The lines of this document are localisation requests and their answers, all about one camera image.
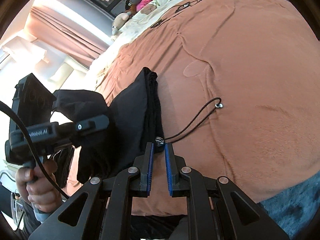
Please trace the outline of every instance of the wire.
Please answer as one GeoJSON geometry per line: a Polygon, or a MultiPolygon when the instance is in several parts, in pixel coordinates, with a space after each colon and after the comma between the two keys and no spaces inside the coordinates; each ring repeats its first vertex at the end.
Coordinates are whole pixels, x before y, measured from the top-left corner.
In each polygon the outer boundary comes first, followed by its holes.
{"type": "MultiPolygon", "coordinates": [[[[200,110],[199,112],[196,114],[196,116],[190,121],[190,123],[183,129],[181,130],[180,132],[178,132],[177,134],[171,136],[171,137],[168,137],[168,138],[165,138],[164,141],[167,141],[167,140],[170,140],[170,139],[173,139],[177,136],[179,136],[180,134],[182,134],[186,129],[189,128],[189,126],[195,121],[195,119],[199,116],[199,114],[201,114],[201,112],[210,104],[212,103],[213,101],[215,100],[219,100],[219,103],[217,105],[219,105],[221,103],[221,98],[213,98],[211,100],[209,100],[200,110]]],[[[217,108],[214,107],[214,109],[212,109],[194,128],[192,128],[189,132],[187,132],[185,135],[183,135],[182,137],[176,139],[176,140],[173,140],[171,141],[171,143],[175,143],[177,141],[180,141],[182,140],[183,138],[187,137],[190,133],[192,133],[195,129],[197,129],[217,108]]]]}
{"type": "Polygon", "coordinates": [[[3,175],[6,175],[11,181],[13,181],[14,183],[16,183],[16,181],[15,181],[13,178],[11,178],[6,172],[2,172],[2,173],[0,174],[0,179],[2,178],[3,175]]]}
{"type": "Polygon", "coordinates": [[[51,179],[51,177],[48,175],[48,173],[46,172],[44,166],[42,165],[39,155],[36,151],[36,148],[30,138],[30,135],[28,133],[27,128],[25,127],[25,125],[23,124],[23,122],[21,121],[20,117],[9,107],[7,106],[5,103],[3,103],[2,101],[0,101],[0,111],[5,113],[7,116],[9,116],[19,127],[19,129],[21,130],[23,136],[25,137],[30,151],[34,157],[34,159],[36,160],[37,164],[39,165],[39,168],[41,169],[42,173],[44,174],[44,176],[47,178],[47,180],[52,184],[52,186],[55,187],[56,190],[58,190],[60,192],[61,195],[63,195],[66,199],[69,198],[69,196],[64,193],[64,191],[53,181],[53,179],[51,179]]]}
{"type": "Polygon", "coordinates": [[[21,215],[21,217],[20,217],[20,219],[19,219],[19,222],[18,222],[18,225],[17,225],[17,229],[16,230],[14,230],[14,232],[17,232],[18,230],[19,230],[19,227],[20,227],[20,224],[21,224],[21,221],[22,221],[22,218],[23,218],[23,215],[24,215],[24,210],[22,211],[22,215],[21,215]]]}

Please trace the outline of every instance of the plush toy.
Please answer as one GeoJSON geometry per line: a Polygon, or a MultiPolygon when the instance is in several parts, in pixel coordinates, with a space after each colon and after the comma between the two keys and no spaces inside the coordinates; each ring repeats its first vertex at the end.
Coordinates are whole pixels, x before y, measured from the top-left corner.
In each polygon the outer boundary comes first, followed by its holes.
{"type": "Polygon", "coordinates": [[[129,20],[132,12],[120,13],[112,23],[112,35],[117,35],[120,28],[129,20]]]}

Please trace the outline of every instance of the blue fabric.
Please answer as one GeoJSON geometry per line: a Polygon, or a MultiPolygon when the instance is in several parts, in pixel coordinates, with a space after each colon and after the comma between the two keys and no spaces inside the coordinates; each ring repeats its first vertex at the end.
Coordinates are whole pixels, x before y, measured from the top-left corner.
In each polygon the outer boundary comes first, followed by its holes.
{"type": "Polygon", "coordinates": [[[261,202],[290,239],[312,220],[320,206],[320,172],[261,202]]]}

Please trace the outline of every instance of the hand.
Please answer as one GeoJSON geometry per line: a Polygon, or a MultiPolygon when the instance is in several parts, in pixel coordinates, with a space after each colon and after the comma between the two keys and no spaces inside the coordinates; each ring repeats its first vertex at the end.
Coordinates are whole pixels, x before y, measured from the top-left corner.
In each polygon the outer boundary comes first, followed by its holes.
{"type": "MultiPolygon", "coordinates": [[[[53,160],[47,160],[43,166],[53,181],[56,181],[53,173],[57,170],[57,164],[53,160]]],[[[35,208],[46,213],[51,213],[62,205],[60,193],[47,180],[39,166],[33,170],[20,168],[15,178],[18,191],[28,204],[33,203],[35,208]],[[34,177],[38,177],[36,182],[26,184],[34,177]]]]}

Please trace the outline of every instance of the black fabric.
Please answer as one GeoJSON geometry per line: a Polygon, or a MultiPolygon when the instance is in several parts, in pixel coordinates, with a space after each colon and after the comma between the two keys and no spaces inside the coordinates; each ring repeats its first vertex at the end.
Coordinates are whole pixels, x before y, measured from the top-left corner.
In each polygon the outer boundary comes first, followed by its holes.
{"type": "Polygon", "coordinates": [[[188,217],[180,220],[179,225],[172,232],[169,240],[186,240],[189,238],[188,217]]]}
{"type": "Polygon", "coordinates": [[[50,159],[54,160],[58,167],[54,176],[60,188],[64,188],[67,185],[69,169],[74,152],[75,149],[73,147],[68,147],[50,156],[50,159]]]}
{"type": "MultiPolygon", "coordinates": [[[[87,90],[57,90],[54,95],[57,100],[53,103],[53,110],[64,114],[73,122],[102,114],[109,118],[110,124],[107,130],[85,137],[74,136],[71,138],[75,147],[81,146],[78,181],[84,184],[89,177],[107,178],[111,170],[110,162],[118,152],[118,133],[103,96],[87,90]]],[[[68,173],[64,173],[64,177],[59,180],[65,181],[67,177],[68,173]]]]}
{"type": "MultiPolygon", "coordinates": [[[[116,176],[132,166],[143,155],[148,142],[156,146],[156,137],[164,137],[161,106],[158,98],[157,74],[143,68],[135,81],[107,106],[103,96],[86,90],[57,90],[53,110],[63,113],[73,122],[104,114],[110,125],[106,131],[71,138],[75,147],[81,146],[77,180],[84,184],[90,177],[102,179],[116,176]]],[[[58,180],[65,185],[68,172],[62,168],[58,180]]]]}
{"type": "Polygon", "coordinates": [[[1,240],[24,240],[24,238],[21,238],[19,235],[17,235],[5,219],[2,212],[0,212],[0,239],[1,240]]]}
{"type": "Polygon", "coordinates": [[[52,110],[64,114],[73,122],[97,115],[108,116],[108,106],[103,96],[88,90],[56,90],[52,110]]]}
{"type": "Polygon", "coordinates": [[[110,177],[132,166],[134,159],[144,154],[147,142],[154,143],[155,153],[163,151],[163,147],[156,147],[155,140],[164,137],[156,78],[155,72],[144,67],[110,104],[120,143],[119,152],[112,159],[110,177]]]}
{"type": "Polygon", "coordinates": [[[131,216],[130,239],[168,239],[185,217],[131,216]]]}

